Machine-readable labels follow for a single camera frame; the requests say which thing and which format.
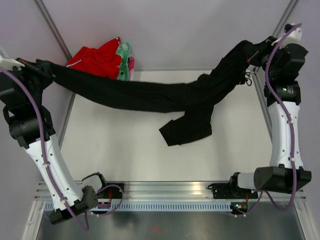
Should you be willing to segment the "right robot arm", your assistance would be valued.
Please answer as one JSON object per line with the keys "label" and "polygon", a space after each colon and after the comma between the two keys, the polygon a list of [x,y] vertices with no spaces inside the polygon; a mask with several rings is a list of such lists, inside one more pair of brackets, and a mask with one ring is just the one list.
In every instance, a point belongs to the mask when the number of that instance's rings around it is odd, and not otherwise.
{"label": "right robot arm", "polygon": [[233,198],[240,198],[246,190],[290,194],[312,179],[311,171],[304,169],[299,149],[301,89],[296,80],[308,51],[298,43],[287,43],[272,55],[276,40],[268,37],[248,61],[268,75],[263,94],[271,120],[269,166],[258,167],[252,173],[235,172],[227,189]]}

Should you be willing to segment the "black trousers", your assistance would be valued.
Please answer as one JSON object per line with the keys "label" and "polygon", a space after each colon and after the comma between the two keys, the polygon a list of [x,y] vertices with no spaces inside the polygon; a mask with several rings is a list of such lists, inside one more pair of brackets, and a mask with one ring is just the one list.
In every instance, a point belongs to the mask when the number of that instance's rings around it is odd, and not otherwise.
{"label": "black trousers", "polygon": [[258,46],[247,40],[238,43],[211,73],[189,83],[119,81],[67,68],[46,60],[58,85],[97,104],[114,109],[184,115],[159,129],[168,146],[183,145],[212,134],[214,106],[237,85],[246,81],[247,60]]}

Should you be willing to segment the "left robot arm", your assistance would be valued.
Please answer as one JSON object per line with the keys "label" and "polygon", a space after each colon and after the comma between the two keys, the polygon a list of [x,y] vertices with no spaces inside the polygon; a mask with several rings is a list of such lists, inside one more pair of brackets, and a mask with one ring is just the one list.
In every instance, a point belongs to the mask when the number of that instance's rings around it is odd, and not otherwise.
{"label": "left robot arm", "polygon": [[36,164],[53,203],[49,216],[58,224],[87,214],[109,193],[109,186],[92,175],[93,185],[77,184],[68,170],[53,126],[51,113],[43,106],[43,92],[55,75],[47,61],[23,59],[0,61],[0,100],[11,137]]}

